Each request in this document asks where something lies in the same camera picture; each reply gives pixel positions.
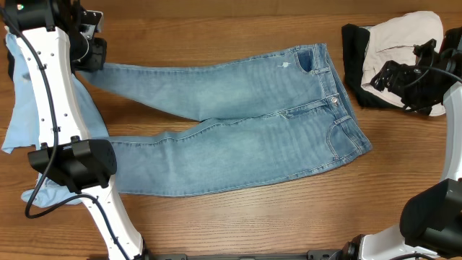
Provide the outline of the blue denim jeans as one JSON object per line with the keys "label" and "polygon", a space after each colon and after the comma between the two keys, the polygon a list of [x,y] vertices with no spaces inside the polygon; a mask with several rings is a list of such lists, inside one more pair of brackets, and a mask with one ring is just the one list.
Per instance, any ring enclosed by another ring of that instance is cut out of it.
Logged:
{"label": "blue denim jeans", "polygon": [[341,167],[371,150],[323,43],[225,64],[106,64],[91,85],[196,121],[182,132],[112,136],[120,192],[199,196]]}

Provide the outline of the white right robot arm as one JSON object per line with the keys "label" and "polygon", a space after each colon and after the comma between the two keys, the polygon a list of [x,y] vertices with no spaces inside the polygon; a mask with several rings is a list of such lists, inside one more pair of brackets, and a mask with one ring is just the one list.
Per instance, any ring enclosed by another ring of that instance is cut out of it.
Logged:
{"label": "white right robot arm", "polygon": [[414,46],[413,66],[387,61],[372,87],[400,97],[403,110],[428,112],[443,105],[447,117],[445,164],[440,182],[405,204],[400,222],[358,235],[341,250],[308,251],[308,259],[451,259],[461,255],[461,29],[448,30],[440,50],[431,39]]}

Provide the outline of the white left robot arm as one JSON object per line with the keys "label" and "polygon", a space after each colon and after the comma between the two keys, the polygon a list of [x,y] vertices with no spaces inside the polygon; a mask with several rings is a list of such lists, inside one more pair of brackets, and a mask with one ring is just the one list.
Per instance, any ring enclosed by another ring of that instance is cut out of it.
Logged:
{"label": "white left robot arm", "polygon": [[78,1],[8,0],[1,15],[25,58],[39,119],[39,149],[28,160],[82,201],[100,231],[110,259],[150,259],[115,185],[116,155],[108,140],[93,139],[77,102],[73,75],[105,63],[98,37],[102,12]]}

